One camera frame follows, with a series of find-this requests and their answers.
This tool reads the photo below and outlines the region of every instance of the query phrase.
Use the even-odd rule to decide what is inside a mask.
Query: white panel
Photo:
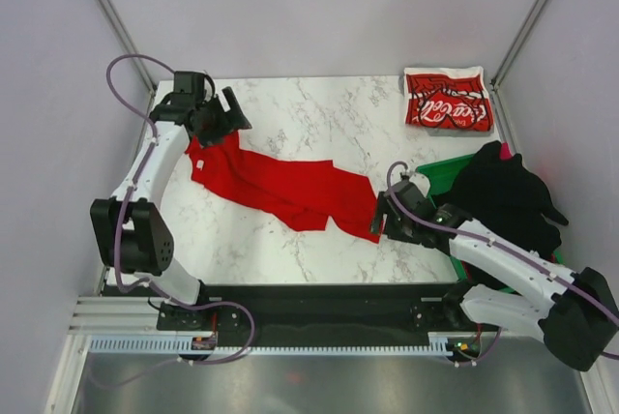
[[[217,77],[401,74],[419,65],[481,65],[492,77],[534,0],[113,2],[140,51]]]
[[[121,50],[93,0],[0,0],[0,12],[0,411],[32,414],[76,296],[93,290],[90,203],[122,180],[141,124],[105,87]],[[114,77],[144,108],[133,70]]]
[[[551,0],[502,88],[527,164],[571,221],[562,229],[566,263],[602,272],[616,299],[618,36],[617,0]],[[619,412],[619,363],[603,361],[600,371]]]

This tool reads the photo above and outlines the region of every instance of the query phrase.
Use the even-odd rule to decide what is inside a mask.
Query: wall
[[[137,48],[216,77],[492,76],[534,0],[113,0]],[[152,70],[155,76],[160,71]]]
[[[619,300],[618,33],[617,0],[550,0],[502,97],[527,164],[571,220],[566,262],[601,271]],[[602,371],[619,412],[619,363]]]
[[[105,87],[120,48],[93,0],[0,0],[0,411],[42,412],[78,293],[92,292],[88,217],[121,180],[141,124]],[[133,70],[128,99],[147,103]]]

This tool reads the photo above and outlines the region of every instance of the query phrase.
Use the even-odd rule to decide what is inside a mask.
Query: black cloth
[[[500,159],[501,142],[484,145],[454,181],[449,192],[434,197],[437,206],[456,205],[487,228],[527,251],[551,260],[561,245],[559,229],[551,221],[568,225],[552,205],[545,183],[522,166],[522,155]],[[473,281],[492,288],[505,285],[468,265]]]

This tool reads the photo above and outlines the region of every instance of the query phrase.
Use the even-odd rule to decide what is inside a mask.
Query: coca-cola box
[[[484,69],[406,68],[406,124],[431,129],[492,130]]]

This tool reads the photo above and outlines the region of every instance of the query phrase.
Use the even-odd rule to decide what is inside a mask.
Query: white marble table
[[[411,167],[476,152],[498,138],[429,133],[404,125],[397,76],[217,80],[231,86],[253,129],[241,147],[281,160],[333,159],[385,189],[389,165]],[[156,103],[171,91],[160,84]],[[453,281],[438,251],[354,238],[329,220],[324,232],[295,232],[275,216],[207,192],[190,179],[183,156],[165,189],[162,215],[177,259],[205,283],[356,283]]]

